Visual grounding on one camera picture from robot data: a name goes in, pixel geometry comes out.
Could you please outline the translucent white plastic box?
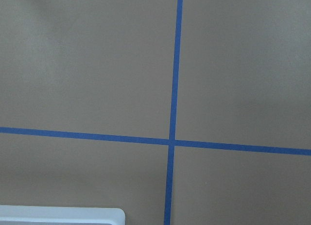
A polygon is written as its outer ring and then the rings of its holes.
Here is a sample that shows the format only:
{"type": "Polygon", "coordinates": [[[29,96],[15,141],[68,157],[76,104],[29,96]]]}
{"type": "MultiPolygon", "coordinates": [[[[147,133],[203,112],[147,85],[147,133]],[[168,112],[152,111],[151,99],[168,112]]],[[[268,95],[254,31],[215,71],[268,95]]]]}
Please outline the translucent white plastic box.
{"type": "Polygon", "coordinates": [[[2,225],[125,225],[120,208],[78,208],[1,205],[2,225]]]}

